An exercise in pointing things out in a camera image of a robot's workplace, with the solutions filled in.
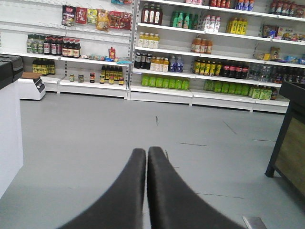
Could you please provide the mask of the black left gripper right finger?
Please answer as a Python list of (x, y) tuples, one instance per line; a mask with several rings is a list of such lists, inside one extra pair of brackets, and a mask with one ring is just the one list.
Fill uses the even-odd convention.
[(159, 146), (151, 146), (148, 151), (148, 205), (153, 229), (241, 228), (201, 199)]

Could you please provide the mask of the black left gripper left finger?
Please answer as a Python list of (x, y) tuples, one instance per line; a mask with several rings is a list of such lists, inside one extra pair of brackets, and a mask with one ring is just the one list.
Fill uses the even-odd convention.
[(135, 148), (108, 190), (61, 229), (141, 229), (146, 153)]

